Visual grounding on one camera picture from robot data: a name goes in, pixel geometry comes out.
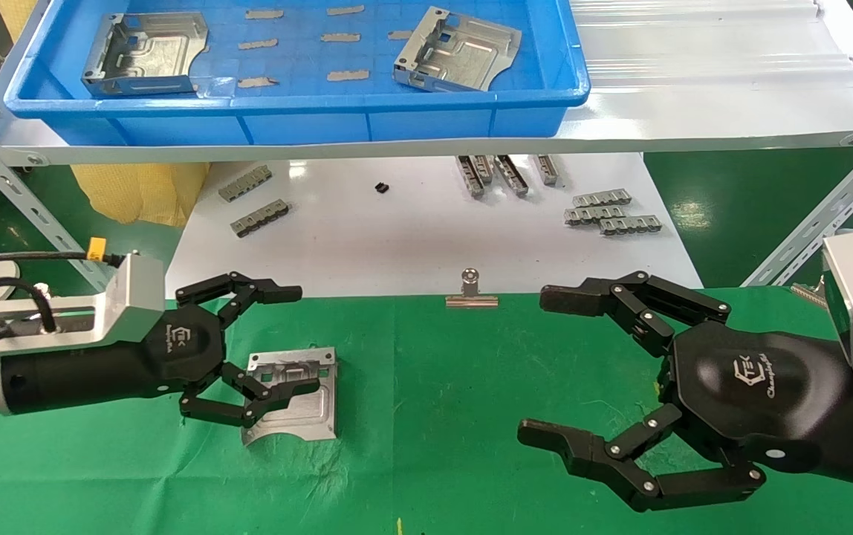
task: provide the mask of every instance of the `yellow cloth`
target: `yellow cloth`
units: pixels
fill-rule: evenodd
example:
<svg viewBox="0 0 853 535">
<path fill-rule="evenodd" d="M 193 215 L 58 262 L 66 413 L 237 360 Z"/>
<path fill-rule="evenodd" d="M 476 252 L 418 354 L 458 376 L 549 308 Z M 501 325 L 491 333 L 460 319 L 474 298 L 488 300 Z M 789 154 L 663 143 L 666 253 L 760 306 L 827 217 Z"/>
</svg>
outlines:
<svg viewBox="0 0 853 535">
<path fill-rule="evenodd" d="M 0 0 L 1 16 L 16 41 L 36 0 Z M 208 163 L 133 163 L 73 166 L 93 209 L 120 223 L 137 220 L 184 227 L 195 206 Z"/>
</svg>

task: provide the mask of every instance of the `white table surface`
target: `white table surface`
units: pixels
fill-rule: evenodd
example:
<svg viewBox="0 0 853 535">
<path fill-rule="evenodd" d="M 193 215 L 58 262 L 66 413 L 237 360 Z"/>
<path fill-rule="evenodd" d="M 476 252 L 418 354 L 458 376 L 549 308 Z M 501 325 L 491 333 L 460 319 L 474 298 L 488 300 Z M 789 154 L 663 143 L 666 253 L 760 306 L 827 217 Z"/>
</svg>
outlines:
<svg viewBox="0 0 853 535">
<path fill-rule="evenodd" d="M 465 268 L 480 271 L 483 294 L 531 294 L 634 270 L 701 287 L 640 155 L 553 158 L 558 186 L 543 186 L 531 158 L 515 155 L 528 196 L 497 177 L 480 200 L 450 156 L 216 163 L 166 274 L 167 297 L 229 271 L 301 285 L 305 297 L 457 294 Z M 261 163 L 274 172 L 267 183 L 233 203 L 218 196 Z M 389 192 L 375 192 L 378 182 Z M 664 229 L 603 237 L 595 226 L 563 224 L 573 195 L 616 187 L 634 197 L 628 214 L 656 215 Z M 287 216 L 234 235 L 230 223 L 278 198 L 291 204 Z"/>
</svg>

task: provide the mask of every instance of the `green table surface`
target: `green table surface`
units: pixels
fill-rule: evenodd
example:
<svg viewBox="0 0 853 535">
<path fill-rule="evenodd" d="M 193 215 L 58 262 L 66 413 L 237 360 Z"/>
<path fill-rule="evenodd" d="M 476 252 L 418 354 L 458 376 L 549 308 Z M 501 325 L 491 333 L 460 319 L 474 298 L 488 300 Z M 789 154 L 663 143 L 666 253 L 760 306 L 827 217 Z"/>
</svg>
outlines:
<svg viewBox="0 0 853 535">
<path fill-rule="evenodd" d="M 711 294 L 736 328 L 833 335 L 784 289 Z M 175 395 L 0 416 L 0 533 L 853 533 L 853 484 L 770 473 L 742 504 L 638 514 L 521 446 L 524 417 L 609 436 L 658 405 L 660 361 L 610 319 L 546 314 L 536 295 L 483 311 L 438 296 L 305 300 L 251 308 L 229 353 L 312 343 L 340 359 L 337 441 L 246 450 L 238 429 L 183 421 Z M 645 458 L 701 466 L 676 437 Z"/>
</svg>

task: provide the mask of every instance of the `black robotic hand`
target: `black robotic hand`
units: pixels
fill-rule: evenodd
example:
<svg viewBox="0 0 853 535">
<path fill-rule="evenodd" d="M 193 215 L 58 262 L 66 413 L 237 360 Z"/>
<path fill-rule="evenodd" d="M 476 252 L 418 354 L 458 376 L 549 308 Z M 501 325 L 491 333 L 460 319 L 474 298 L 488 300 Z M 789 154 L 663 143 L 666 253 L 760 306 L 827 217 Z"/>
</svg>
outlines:
<svg viewBox="0 0 853 535">
<path fill-rule="evenodd" d="M 610 316 L 641 348 L 665 356 L 664 405 L 607 441 L 535 420 L 519 441 L 562 456 L 569 474 L 607 484 L 636 511 L 746 500 L 766 480 L 755 463 L 853 482 L 853 374 L 840 344 L 725 325 L 725 302 L 638 271 L 578 288 L 546 285 L 543 311 Z M 660 314 L 692 325 L 675 334 Z M 653 476 L 635 463 L 671 433 L 714 470 Z"/>
<path fill-rule="evenodd" d="M 203 302 L 234 294 L 215 314 Z M 98 348 L 13 355 L 1 359 L 3 396 L 13 414 L 60 409 L 124 398 L 155 398 L 183 392 L 187 418 L 251 427 L 267 412 L 287 409 L 293 396 L 316 392 L 317 379 L 267 387 L 226 362 L 225 331 L 251 305 L 293 302 L 301 287 L 279 287 L 238 273 L 213 277 L 176 291 L 178 308 L 165 311 L 141 342 Z M 246 406 L 199 398 L 222 380 Z"/>
</svg>

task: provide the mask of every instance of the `metal shelf frame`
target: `metal shelf frame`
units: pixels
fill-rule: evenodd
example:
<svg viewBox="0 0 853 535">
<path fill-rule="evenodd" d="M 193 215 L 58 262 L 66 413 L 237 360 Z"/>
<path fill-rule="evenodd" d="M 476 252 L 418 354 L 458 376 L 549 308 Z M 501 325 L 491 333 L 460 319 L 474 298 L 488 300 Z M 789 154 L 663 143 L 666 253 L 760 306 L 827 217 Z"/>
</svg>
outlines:
<svg viewBox="0 0 853 535">
<path fill-rule="evenodd" d="M 0 74 L 0 190 L 57 250 L 81 250 L 9 166 L 487 153 L 690 152 L 853 146 L 853 11 L 847 0 L 570 0 L 593 91 L 556 136 L 310 146 L 68 146 L 13 117 L 3 94 L 47 0 Z M 853 213 L 853 170 L 745 285 L 782 285 Z M 74 262 L 96 289 L 106 273 Z"/>
</svg>

